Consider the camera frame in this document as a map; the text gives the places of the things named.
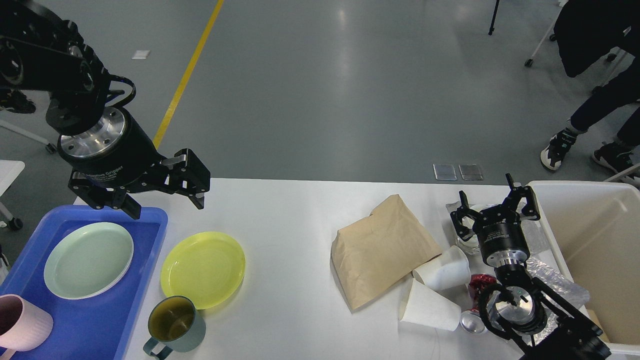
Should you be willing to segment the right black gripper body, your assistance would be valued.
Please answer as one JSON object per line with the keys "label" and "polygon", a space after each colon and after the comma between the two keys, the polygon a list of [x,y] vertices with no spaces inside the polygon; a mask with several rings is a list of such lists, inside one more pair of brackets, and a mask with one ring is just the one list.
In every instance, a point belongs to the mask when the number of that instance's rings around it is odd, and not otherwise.
{"label": "right black gripper body", "polygon": [[490,267],[524,264],[531,255],[516,210],[483,209],[477,213],[472,230],[482,261]]}

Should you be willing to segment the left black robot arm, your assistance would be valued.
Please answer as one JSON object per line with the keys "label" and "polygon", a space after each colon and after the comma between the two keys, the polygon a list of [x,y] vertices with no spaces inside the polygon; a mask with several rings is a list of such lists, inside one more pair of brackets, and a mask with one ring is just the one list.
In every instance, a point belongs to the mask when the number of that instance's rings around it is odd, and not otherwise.
{"label": "left black robot arm", "polygon": [[71,166],[68,188],[87,205],[139,219],[133,194],[179,194],[205,207],[211,173],[194,151],[166,157],[126,109],[137,89],[111,74],[77,25],[32,0],[3,0],[1,88],[44,91],[46,123],[57,152]]}

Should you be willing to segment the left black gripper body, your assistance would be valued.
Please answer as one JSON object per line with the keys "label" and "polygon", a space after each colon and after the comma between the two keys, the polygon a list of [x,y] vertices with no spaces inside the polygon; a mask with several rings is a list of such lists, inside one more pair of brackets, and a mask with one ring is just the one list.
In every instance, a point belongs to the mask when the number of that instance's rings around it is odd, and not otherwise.
{"label": "left black gripper body", "polygon": [[144,191],[143,175],[166,160],[130,112],[112,106],[89,130],[61,135],[57,147],[72,179],[83,176],[90,185],[131,194]]}

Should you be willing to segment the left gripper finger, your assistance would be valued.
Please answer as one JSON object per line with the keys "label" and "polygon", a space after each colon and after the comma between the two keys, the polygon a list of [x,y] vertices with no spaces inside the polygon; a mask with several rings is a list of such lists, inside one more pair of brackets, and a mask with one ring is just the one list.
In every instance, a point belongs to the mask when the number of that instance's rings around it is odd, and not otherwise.
{"label": "left gripper finger", "polygon": [[68,188],[93,209],[102,210],[106,207],[121,210],[135,220],[141,217],[141,205],[126,189],[98,186],[80,172],[70,174]]}
{"label": "left gripper finger", "polygon": [[203,210],[205,193],[210,191],[211,172],[194,151],[183,148],[173,157],[163,159],[161,166],[167,170],[170,193],[189,198],[197,209]]}

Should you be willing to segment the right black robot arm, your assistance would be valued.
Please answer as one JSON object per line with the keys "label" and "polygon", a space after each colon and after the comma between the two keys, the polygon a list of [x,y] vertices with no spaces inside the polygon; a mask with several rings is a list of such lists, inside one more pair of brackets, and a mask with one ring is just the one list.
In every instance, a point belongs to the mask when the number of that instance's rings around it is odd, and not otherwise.
{"label": "right black robot arm", "polygon": [[611,350],[602,330],[527,267],[531,252],[522,221],[539,221],[534,190],[506,175],[509,193],[501,203],[474,210],[464,191],[450,213],[457,236],[476,237],[496,283],[478,292],[478,312],[487,330],[513,341],[524,360],[605,360]]}

